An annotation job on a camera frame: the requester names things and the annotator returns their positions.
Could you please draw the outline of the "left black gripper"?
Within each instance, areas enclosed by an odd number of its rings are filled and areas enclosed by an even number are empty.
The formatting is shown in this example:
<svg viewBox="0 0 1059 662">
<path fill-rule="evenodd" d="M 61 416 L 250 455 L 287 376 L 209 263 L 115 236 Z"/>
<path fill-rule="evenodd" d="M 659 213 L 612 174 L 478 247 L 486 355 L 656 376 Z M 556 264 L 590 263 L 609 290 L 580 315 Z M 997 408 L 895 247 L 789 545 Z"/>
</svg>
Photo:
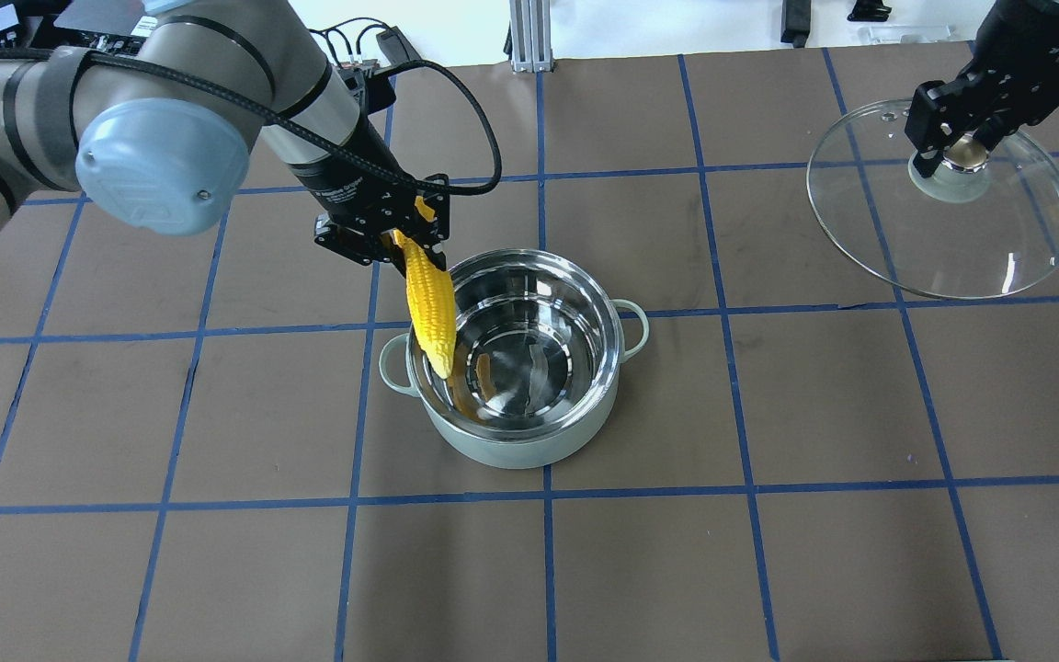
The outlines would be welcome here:
<svg viewBox="0 0 1059 662">
<path fill-rule="evenodd" d="M 316 173 L 313 197 L 324 212 L 315 219 L 313 240 L 362 265 L 391 264 L 406 280 L 403 245 L 391 234 L 398 229 L 419 241 L 434 268 L 447 269 L 444 243 L 450 238 L 450 198 L 428 191 L 432 183 L 449 184 L 449 177 L 442 173 L 425 177 L 412 191 L 348 169 Z"/>
</svg>

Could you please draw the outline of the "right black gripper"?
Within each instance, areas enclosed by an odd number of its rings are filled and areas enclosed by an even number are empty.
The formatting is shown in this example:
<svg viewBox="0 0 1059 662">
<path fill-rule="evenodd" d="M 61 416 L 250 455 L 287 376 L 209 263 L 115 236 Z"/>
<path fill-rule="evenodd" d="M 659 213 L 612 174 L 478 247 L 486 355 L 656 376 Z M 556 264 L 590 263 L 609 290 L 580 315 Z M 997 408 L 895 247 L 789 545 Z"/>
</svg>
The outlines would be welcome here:
<svg viewBox="0 0 1059 662">
<path fill-rule="evenodd" d="M 975 43 L 974 57 L 952 80 L 925 80 L 907 111 L 918 177 L 936 176 L 946 148 L 972 135 L 988 155 L 1020 127 L 1041 124 L 1059 108 L 1059 46 L 1035 41 Z"/>
</svg>

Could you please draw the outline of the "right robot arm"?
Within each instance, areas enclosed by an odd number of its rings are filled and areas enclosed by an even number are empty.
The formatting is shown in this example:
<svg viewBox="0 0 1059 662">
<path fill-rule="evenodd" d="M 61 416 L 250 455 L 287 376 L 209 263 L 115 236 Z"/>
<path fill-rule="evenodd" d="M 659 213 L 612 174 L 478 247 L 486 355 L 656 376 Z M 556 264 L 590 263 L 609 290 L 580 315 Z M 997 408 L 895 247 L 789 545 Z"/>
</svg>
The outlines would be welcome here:
<svg viewBox="0 0 1059 662">
<path fill-rule="evenodd" d="M 1059 1 L 997 1 L 974 39 L 974 56 L 952 80 L 925 80 L 913 94 L 907 137 L 913 167 L 933 177 L 966 135 L 988 153 L 1059 108 Z"/>
</svg>

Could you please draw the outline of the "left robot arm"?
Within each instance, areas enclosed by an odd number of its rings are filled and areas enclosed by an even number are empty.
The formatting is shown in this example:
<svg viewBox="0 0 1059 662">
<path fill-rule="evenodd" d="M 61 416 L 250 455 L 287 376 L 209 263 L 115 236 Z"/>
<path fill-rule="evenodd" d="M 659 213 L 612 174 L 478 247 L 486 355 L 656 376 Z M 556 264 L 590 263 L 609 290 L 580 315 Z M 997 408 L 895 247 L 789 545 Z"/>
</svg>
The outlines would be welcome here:
<svg viewBox="0 0 1059 662">
<path fill-rule="evenodd" d="M 217 223 L 257 140 L 321 213 L 315 243 L 403 271 L 445 268 L 447 205 L 396 162 L 352 86 L 286 1 L 147 1 L 134 56 L 0 50 L 0 232 L 32 194 L 87 194 L 119 221 L 193 235 Z"/>
</svg>

